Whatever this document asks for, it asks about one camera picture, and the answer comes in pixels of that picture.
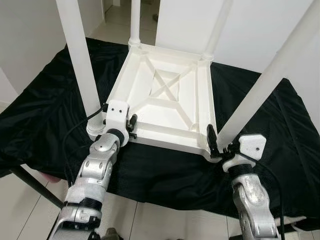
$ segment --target black cloth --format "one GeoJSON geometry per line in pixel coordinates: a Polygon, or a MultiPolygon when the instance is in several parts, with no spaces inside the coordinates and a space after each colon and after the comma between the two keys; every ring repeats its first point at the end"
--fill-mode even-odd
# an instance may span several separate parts
{"type": "MultiPolygon", "coordinates": [[[[100,102],[104,103],[128,54],[128,46],[87,39],[100,102]]],[[[220,131],[260,73],[213,63],[212,87],[216,124],[220,131]]],[[[33,169],[65,179],[62,139],[86,117],[72,63],[65,48],[0,115],[0,169],[27,163],[33,169]]],[[[320,137],[289,80],[283,79],[241,134],[263,134],[262,163],[278,176],[287,216],[315,218],[320,213],[320,137]]],[[[91,143],[85,124],[66,142],[76,175],[91,143]]],[[[275,181],[256,166],[279,216],[275,181]]],[[[203,209],[238,217],[231,180],[222,163],[160,147],[128,143],[120,149],[108,191],[139,202],[178,210],[203,209]]]]}

